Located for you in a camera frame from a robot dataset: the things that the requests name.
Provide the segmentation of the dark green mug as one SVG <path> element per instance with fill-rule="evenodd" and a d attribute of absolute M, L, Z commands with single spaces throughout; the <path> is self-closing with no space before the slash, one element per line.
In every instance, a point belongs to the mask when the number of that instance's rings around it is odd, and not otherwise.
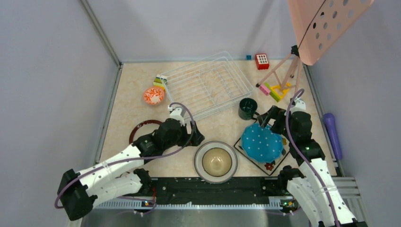
<path fill-rule="evenodd" d="M 258 104 L 252 98 L 244 98 L 239 102 L 238 115 L 242 120 L 256 120 Z"/>

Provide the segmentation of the white printed plate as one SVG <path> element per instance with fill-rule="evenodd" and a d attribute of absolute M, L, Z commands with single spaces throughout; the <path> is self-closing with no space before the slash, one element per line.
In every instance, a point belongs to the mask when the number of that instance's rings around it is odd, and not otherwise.
<path fill-rule="evenodd" d="M 203 144 L 195 153 L 194 167 L 202 180 L 221 184 L 230 180 L 236 173 L 238 158 L 228 144 L 210 141 Z"/>

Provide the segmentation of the brown speckled bowl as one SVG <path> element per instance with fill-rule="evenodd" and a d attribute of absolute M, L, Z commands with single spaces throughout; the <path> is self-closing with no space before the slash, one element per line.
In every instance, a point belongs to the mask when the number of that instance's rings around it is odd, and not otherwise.
<path fill-rule="evenodd" d="M 232 166 L 230 154 L 222 148 L 212 148 L 202 157 L 202 166 L 211 176 L 220 177 L 226 175 Z"/>

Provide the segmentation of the orange patterned bowl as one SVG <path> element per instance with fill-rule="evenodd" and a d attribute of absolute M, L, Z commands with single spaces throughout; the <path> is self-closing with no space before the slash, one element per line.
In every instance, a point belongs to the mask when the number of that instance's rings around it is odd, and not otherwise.
<path fill-rule="evenodd" d="M 150 87 L 143 94 L 143 100 L 148 105 L 158 105 L 163 102 L 165 91 L 161 87 Z"/>

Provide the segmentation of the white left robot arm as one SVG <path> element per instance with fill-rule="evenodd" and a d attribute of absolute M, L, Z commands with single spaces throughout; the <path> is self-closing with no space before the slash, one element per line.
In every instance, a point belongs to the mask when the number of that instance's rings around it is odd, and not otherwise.
<path fill-rule="evenodd" d="M 127 194 L 144 196 L 152 191 L 152 178 L 142 168 L 151 160 L 165 158 L 185 147 L 197 147 L 205 139 L 189 109 L 173 102 L 169 118 L 152 133 L 138 137 L 113 157 L 87 169 L 66 171 L 54 202 L 69 220 L 86 216 L 97 205 Z"/>

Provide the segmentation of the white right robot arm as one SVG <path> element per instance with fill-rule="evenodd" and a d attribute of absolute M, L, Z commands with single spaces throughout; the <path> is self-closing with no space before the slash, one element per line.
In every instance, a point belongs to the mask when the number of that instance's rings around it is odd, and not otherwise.
<path fill-rule="evenodd" d="M 261 126 L 273 120 L 270 130 L 289 141 L 298 167 L 285 166 L 278 176 L 281 194 L 292 195 L 312 227 L 366 227 L 343 200 L 328 169 L 325 154 L 312 138 L 311 116 L 305 102 L 292 100 L 287 109 L 273 105 L 257 118 Z"/>

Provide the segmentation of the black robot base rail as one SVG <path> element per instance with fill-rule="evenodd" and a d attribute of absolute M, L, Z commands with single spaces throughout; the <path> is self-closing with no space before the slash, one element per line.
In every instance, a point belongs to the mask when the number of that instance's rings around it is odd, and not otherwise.
<path fill-rule="evenodd" d="M 160 177 L 152 179 L 146 191 L 129 195 L 150 197 L 158 205 L 267 205 L 273 199 L 290 196 L 275 177 L 233 177 L 218 184 L 199 177 Z"/>

